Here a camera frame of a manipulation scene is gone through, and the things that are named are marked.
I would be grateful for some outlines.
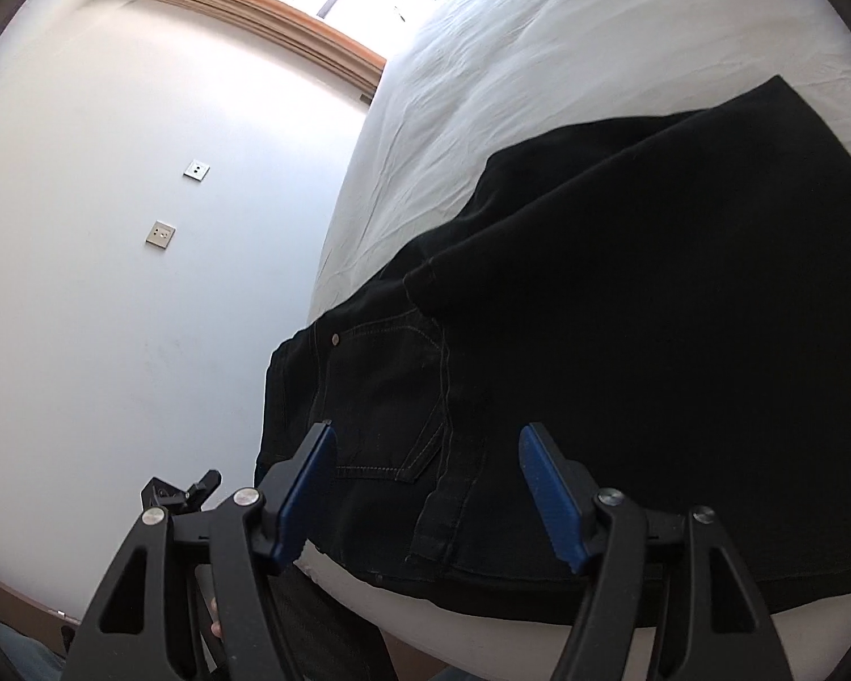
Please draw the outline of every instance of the metal screw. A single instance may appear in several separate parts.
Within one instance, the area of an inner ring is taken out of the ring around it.
[[[624,502],[624,493],[618,489],[599,489],[597,497],[605,507],[617,507]]]
[[[160,507],[149,507],[142,512],[142,522],[146,525],[157,525],[164,521],[164,510]]]
[[[233,501],[241,507],[248,507],[250,504],[258,502],[260,496],[261,495],[257,489],[252,489],[251,486],[247,486],[245,489],[240,489],[233,495]]]
[[[715,510],[712,507],[694,507],[693,518],[701,525],[711,525],[715,521]]]

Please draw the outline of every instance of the mattress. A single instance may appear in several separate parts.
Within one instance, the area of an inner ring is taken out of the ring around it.
[[[558,126],[706,108],[780,74],[851,153],[851,34],[826,0],[452,0],[386,67],[322,250],[310,320],[469,199],[486,158]],[[489,679],[549,678],[568,628],[456,615],[300,566],[410,645]],[[777,617],[799,681],[851,643],[851,596]],[[638,631],[625,679],[644,678]]]

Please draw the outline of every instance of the black denim fabric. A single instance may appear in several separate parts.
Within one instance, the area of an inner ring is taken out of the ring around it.
[[[313,541],[377,586],[571,621],[517,466],[542,421],[645,507],[714,507],[772,611],[851,591],[851,157],[780,78],[502,150],[279,347],[256,475],[325,418]]]

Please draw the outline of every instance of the electrical outlet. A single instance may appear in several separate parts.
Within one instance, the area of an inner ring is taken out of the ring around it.
[[[170,238],[173,238],[173,234],[177,232],[176,228],[170,227],[170,225],[164,225],[162,222],[156,222],[154,227],[151,229],[151,232],[148,234],[148,237],[145,239],[146,243],[150,243],[152,246],[157,246],[160,249],[165,249],[170,243]]]
[[[183,176],[188,176],[190,179],[195,179],[195,181],[202,181],[202,179],[205,179],[205,174],[208,173],[210,168],[210,164],[202,163],[201,161],[192,161],[192,163],[186,167],[186,170],[183,172]]]

